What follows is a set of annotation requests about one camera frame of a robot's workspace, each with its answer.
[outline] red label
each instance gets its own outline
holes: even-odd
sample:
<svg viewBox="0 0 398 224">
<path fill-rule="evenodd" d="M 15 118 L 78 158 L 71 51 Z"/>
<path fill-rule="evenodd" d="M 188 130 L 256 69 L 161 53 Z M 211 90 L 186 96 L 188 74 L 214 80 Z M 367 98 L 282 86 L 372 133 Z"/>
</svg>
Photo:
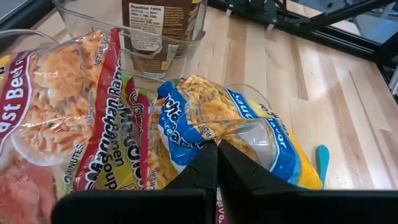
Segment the red label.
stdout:
<svg viewBox="0 0 398 224">
<path fill-rule="evenodd" d="M 134 86 L 134 79 L 131 77 L 127 82 L 126 82 L 126 96 L 128 99 L 126 102 L 128 105 L 132 108 L 133 104 L 136 102 L 136 88 Z"/>
<path fill-rule="evenodd" d="M 109 33 L 104 32 L 101 41 L 107 41 Z M 103 159 L 113 138 L 113 124 L 116 117 L 121 91 L 119 30 L 112 29 L 104 62 L 99 75 L 96 104 L 95 130 L 90 138 L 79 168 L 76 171 L 75 190 L 89 190 L 94 187 L 103 168 Z"/>
<path fill-rule="evenodd" d="M 149 99 L 145 95 L 138 94 L 137 104 L 142 105 L 141 115 L 139 117 L 142 124 L 142 132 L 140 137 L 140 165 L 142 173 L 142 182 L 144 183 L 144 189 L 147 188 L 147 169 L 148 169 L 148 122 L 149 122 Z"/>
<path fill-rule="evenodd" d="M 7 137 L 21 124 L 29 109 L 32 94 L 29 62 L 34 52 L 19 52 L 9 66 L 0 97 L 0 153 Z"/>
</svg>

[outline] product packaging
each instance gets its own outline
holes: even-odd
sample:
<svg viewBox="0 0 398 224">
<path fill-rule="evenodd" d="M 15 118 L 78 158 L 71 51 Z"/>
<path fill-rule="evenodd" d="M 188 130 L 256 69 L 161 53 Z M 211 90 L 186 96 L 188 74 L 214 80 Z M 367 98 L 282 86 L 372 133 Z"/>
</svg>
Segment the product packaging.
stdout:
<svg viewBox="0 0 398 224">
<path fill-rule="evenodd" d="M 317 172 L 293 134 L 264 105 L 194 75 L 164 83 L 158 94 L 164 99 L 160 138 L 177 170 L 189 164 L 204 141 L 225 139 L 281 179 L 321 189 Z"/>
<path fill-rule="evenodd" d="M 198 0 L 123 0 L 123 25 L 175 40 L 189 40 L 199 5 Z M 187 46 L 179 47 L 177 41 L 150 35 L 126 37 L 124 44 L 127 49 L 148 56 L 160 50 L 152 58 L 133 56 L 134 66 L 152 78 L 163 78 L 176 53 L 182 55 L 187 51 Z"/>
<path fill-rule="evenodd" d="M 102 168 L 87 161 L 109 144 L 118 106 L 118 32 L 0 58 L 2 222 L 49 223 L 57 199 L 90 188 L 82 166 Z"/>
<path fill-rule="evenodd" d="M 122 76 L 123 84 L 114 122 L 114 139 L 103 159 L 103 170 L 96 181 L 96 189 L 142 190 L 139 138 L 140 130 L 135 105 L 134 80 L 129 75 Z"/>
<path fill-rule="evenodd" d="M 144 188 L 147 190 L 163 189 L 185 167 L 175 167 L 170 160 L 169 151 L 160 139 L 161 133 L 158 130 L 158 122 L 164 99 L 147 98 L 141 92 L 138 95 L 137 104 L 144 109 L 141 136 L 141 169 L 143 170 Z M 217 188 L 216 200 L 216 222 L 226 224 L 224 205 L 219 188 Z"/>
</svg>

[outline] pasta bag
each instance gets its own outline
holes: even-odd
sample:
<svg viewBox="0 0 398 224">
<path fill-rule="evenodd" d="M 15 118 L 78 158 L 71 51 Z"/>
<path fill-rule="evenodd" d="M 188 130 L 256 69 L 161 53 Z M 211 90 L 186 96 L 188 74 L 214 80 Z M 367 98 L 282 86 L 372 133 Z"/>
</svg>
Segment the pasta bag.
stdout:
<svg viewBox="0 0 398 224">
<path fill-rule="evenodd" d="M 164 99 L 161 139 L 177 169 L 189 164 L 204 141 L 225 138 L 285 181 L 308 189 L 322 187 L 298 142 L 264 105 L 195 75 L 164 83 L 158 94 Z M 251 129 L 257 135 L 241 137 Z"/>
<path fill-rule="evenodd" d="M 88 161 L 107 148 L 118 108 L 119 51 L 114 29 L 0 58 L 4 223 L 49 223 L 60 197 L 91 187 L 102 163 Z"/>
<path fill-rule="evenodd" d="M 123 75 L 121 97 L 118 104 L 108 153 L 103 159 L 103 170 L 96 181 L 97 189 L 141 190 L 143 188 L 140 152 L 139 124 L 131 105 L 135 104 L 134 80 Z"/>
<path fill-rule="evenodd" d="M 142 112 L 143 132 L 141 136 L 141 168 L 144 188 L 147 190 L 163 189 L 184 170 L 185 166 L 178 166 L 171 161 L 169 151 L 160 139 L 158 122 L 161 119 L 159 115 L 164 100 L 147 98 L 141 92 L 138 95 L 137 103 L 141 104 L 144 109 Z M 196 154 L 197 151 L 193 151 L 190 159 L 193 159 Z M 219 188 L 217 188 L 216 195 L 216 223 L 227 223 Z"/>
</svg>

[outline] blue macaroni package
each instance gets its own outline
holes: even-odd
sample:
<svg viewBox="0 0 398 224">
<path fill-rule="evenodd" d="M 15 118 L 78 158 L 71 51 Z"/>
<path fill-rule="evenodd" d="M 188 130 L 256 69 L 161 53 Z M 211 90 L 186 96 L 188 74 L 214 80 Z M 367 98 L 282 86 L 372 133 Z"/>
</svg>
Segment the blue macaroni package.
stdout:
<svg viewBox="0 0 398 224">
<path fill-rule="evenodd" d="M 281 179 L 307 189 L 321 189 L 317 172 L 293 134 L 264 105 L 192 75 L 158 89 L 164 103 L 160 138 L 180 172 L 207 140 L 229 141 Z"/>
</svg>

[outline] wooden countertop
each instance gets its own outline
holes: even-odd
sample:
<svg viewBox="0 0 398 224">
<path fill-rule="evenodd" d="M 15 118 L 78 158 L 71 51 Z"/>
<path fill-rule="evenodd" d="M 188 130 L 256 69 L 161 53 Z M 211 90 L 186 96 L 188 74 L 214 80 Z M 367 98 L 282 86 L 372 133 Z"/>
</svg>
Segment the wooden countertop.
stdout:
<svg viewBox="0 0 398 224">
<path fill-rule="evenodd" d="M 319 13 L 292 2 L 289 9 Z M 335 26 L 358 33 L 349 22 Z M 58 13 L 35 28 L 60 42 L 70 38 Z M 213 8 L 205 30 L 188 74 L 259 90 L 314 165 L 317 146 L 329 148 L 327 188 L 397 188 L 398 106 L 375 64 L 275 29 L 266 38 L 264 26 Z"/>
</svg>

